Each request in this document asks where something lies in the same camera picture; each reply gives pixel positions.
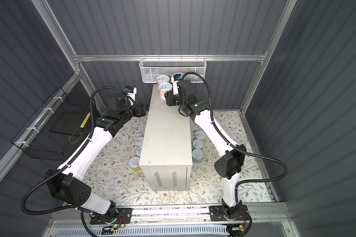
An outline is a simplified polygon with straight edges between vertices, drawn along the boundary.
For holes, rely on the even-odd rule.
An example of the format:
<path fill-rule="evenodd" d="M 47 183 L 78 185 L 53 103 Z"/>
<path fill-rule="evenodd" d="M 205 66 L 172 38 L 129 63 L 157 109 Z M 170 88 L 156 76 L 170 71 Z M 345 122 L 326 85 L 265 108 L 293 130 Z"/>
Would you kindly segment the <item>pink label can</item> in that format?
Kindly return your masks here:
<path fill-rule="evenodd" d="M 170 77 L 167 75 L 160 75 L 156 78 L 157 85 L 159 86 L 162 83 L 169 83 Z"/>
<path fill-rule="evenodd" d="M 161 83 L 158 86 L 160 98 L 162 100 L 166 100 L 165 94 L 169 91 L 172 91 L 172 89 L 173 89 L 173 85 L 171 83 Z"/>

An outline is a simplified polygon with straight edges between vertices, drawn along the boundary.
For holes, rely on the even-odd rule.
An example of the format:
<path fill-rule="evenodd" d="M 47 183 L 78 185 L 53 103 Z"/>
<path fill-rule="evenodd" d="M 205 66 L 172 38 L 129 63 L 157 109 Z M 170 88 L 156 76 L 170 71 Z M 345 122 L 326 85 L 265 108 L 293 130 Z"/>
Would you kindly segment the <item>pink label can front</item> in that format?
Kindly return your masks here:
<path fill-rule="evenodd" d="M 157 85 L 159 86 L 162 83 L 169 83 L 170 77 L 167 75 L 160 75 L 156 78 Z"/>

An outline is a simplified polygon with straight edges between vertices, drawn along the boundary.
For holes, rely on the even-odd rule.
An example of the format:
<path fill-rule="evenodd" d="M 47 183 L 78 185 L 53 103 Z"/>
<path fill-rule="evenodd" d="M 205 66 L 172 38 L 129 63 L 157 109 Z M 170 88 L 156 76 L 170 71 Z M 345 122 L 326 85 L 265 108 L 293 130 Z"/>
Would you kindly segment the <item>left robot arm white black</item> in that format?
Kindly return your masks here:
<path fill-rule="evenodd" d="M 53 198 L 62 200 L 76 208 L 93 212 L 103 222 L 111 223 L 117 219 L 114 202 L 95 194 L 90 186 L 83 183 L 91 163 L 116 133 L 132 118 L 144 117 L 148 104 L 140 103 L 134 106 L 126 105 L 127 99 L 108 99 L 109 108 L 104 116 L 95 120 L 94 131 L 86 138 L 87 146 L 79 146 L 82 152 L 75 151 L 60 167 L 66 169 L 56 177 L 50 169 L 45 177 L 50 194 Z"/>

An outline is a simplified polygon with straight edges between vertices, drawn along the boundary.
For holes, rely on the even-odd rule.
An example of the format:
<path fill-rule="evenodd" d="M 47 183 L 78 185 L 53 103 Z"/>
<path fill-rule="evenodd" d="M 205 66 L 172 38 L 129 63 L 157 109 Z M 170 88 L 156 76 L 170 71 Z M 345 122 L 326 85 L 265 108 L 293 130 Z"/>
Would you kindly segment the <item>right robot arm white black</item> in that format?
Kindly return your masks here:
<path fill-rule="evenodd" d="M 225 219 L 233 220 L 243 212 L 235 192 L 246 148 L 239 146 L 221 128 L 214 118 L 212 106 L 196 98 L 191 81 L 179 80 L 172 85 L 173 90 L 165 93 L 166 104 L 178 106 L 181 115 L 191 118 L 206 133 L 220 156 L 214 167 L 223 179 L 222 212 Z"/>

